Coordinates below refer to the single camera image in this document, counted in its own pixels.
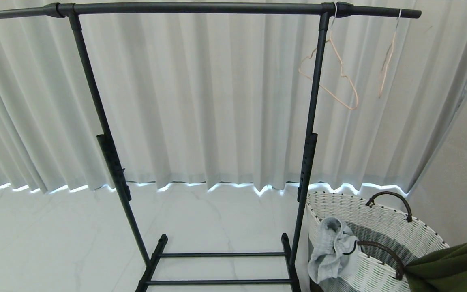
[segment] light under curtain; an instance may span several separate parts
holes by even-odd
[[[333,39],[360,96],[348,111],[322,89],[312,182],[408,190],[449,123],[467,79],[467,2],[358,0],[420,9],[396,20],[337,19]],[[0,1],[0,9],[43,6]],[[311,83],[298,65],[319,17],[83,15],[83,34],[129,181],[298,181]],[[313,62],[302,69],[312,72]],[[330,46],[321,84],[354,96]],[[67,19],[0,20],[0,185],[43,192],[111,184],[102,133]]]

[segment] floor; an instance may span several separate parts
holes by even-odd
[[[293,238],[296,186],[131,185],[131,206],[151,253],[165,233],[167,253],[282,251]],[[297,256],[307,291],[305,229]],[[0,190],[0,292],[131,292],[144,271],[116,192]],[[284,259],[162,259],[153,279],[283,279]],[[217,286],[152,286],[149,291],[217,291]],[[291,291],[288,285],[223,286],[221,291]]]

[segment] white wicker basket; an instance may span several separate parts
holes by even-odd
[[[400,198],[408,214],[378,205],[374,199],[383,194]],[[370,200],[344,194],[315,192],[307,196],[309,240],[315,246],[320,220],[337,217],[345,222],[359,240],[376,242],[393,251],[401,262],[381,248],[365,247],[358,254],[358,272],[320,283],[325,292],[407,292],[410,291],[403,265],[433,251],[449,247],[421,220],[412,217],[406,200],[393,192],[380,192]]]

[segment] light blue garment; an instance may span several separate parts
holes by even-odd
[[[324,218],[320,222],[317,243],[313,246],[313,253],[307,266],[309,277],[319,284],[329,278],[356,273],[358,270],[357,246],[354,253],[354,245],[358,238],[343,220],[334,217]]]

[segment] clothes rack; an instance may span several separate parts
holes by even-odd
[[[111,129],[107,121],[104,106],[91,68],[86,50],[79,16],[99,13],[250,13],[250,14],[294,14],[319,15],[319,34],[317,52],[315,56],[315,69],[313,72],[313,85],[309,102],[309,114],[306,126],[306,139],[304,142],[304,155],[302,156],[302,171],[298,188],[298,211],[293,235],[293,244],[290,246],[286,233],[281,236],[283,251],[273,253],[163,253],[167,244],[167,235],[162,234],[154,252],[149,257],[147,249],[141,238],[137,222],[131,210],[129,201],[131,193],[124,175],[124,168],[120,164],[118,152],[115,147]],[[320,72],[326,45],[328,23],[331,16],[337,18],[351,15],[367,15],[380,17],[419,18],[421,11],[413,9],[398,9],[386,7],[354,6],[346,2],[321,4],[284,4],[284,3],[240,3],[240,2],[115,2],[97,4],[61,4],[51,3],[43,7],[9,9],[0,11],[0,19],[50,16],[69,19],[77,45],[80,60],[83,65],[86,80],[93,98],[103,134],[97,135],[109,173],[115,184],[117,194],[126,213],[127,220],[137,242],[141,257],[145,263],[145,271],[141,277],[136,292],[145,292],[151,285],[252,285],[252,284],[289,284],[293,292],[300,292],[295,259],[298,249],[298,239],[302,228],[302,218],[306,206],[313,157],[317,144],[317,134],[313,133],[313,122],[317,107]],[[152,276],[161,258],[187,258],[187,257],[285,257],[288,279],[230,279],[230,280],[184,280],[184,281],[153,281]]]

